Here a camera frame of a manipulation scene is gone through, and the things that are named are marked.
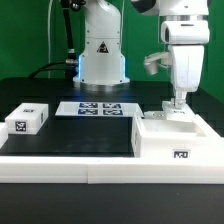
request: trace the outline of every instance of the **white container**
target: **white container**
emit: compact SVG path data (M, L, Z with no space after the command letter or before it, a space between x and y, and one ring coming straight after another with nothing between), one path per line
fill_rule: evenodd
M199 115L192 122L134 116L132 147L136 158L155 161L217 159L224 151L222 138Z
M8 130L6 123L0 123L0 148L5 144L8 139Z
M35 135L48 118L48 104L22 103L5 121L10 134Z

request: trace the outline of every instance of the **warning label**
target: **warning label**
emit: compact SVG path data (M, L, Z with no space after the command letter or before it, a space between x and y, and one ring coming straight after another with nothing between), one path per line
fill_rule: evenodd
M100 45L100 47L97 50L98 53L109 53L107 46L105 44L105 42L103 41L103 43Z

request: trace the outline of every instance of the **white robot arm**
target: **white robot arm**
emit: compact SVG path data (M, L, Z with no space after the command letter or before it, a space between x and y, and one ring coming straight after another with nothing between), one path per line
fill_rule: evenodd
M131 0L136 10L144 15L160 17L160 40L166 51L149 55L144 65L155 74L156 61L170 67L174 108L182 109L187 92L198 89L204 57L203 44L209 41L207 0Z

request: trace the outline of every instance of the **green wall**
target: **green wall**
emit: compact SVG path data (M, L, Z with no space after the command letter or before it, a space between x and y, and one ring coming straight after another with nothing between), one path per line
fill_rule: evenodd
M121 9L121 0L108 0ZM20 0L0 3L0 78L27 76L48 62L47 13L49 0ZM72 13L75 47L84 49L84 13ZM224 102L224 1L213 0L209 24L211 40L206 46L201 87ZM163 51L158 43L158 18L138 14L125 1L122 53L131 80L168 81L165 71L148 76L143 69L146 55ZM66 58L63 17L58 0L52 8L52 61Z

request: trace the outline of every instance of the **blue light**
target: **blue light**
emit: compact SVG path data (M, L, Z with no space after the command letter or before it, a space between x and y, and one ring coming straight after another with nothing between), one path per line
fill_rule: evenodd
M82 57L79 56L79 73L78 73L78 78L80 79L81 77L81 61L82 61Z
M126 71L125 71L125 63L126 63L126 60L125 60L125 57L123 57L123 79L125 79L126 78L126 76L125 76L125 73L126 73Z

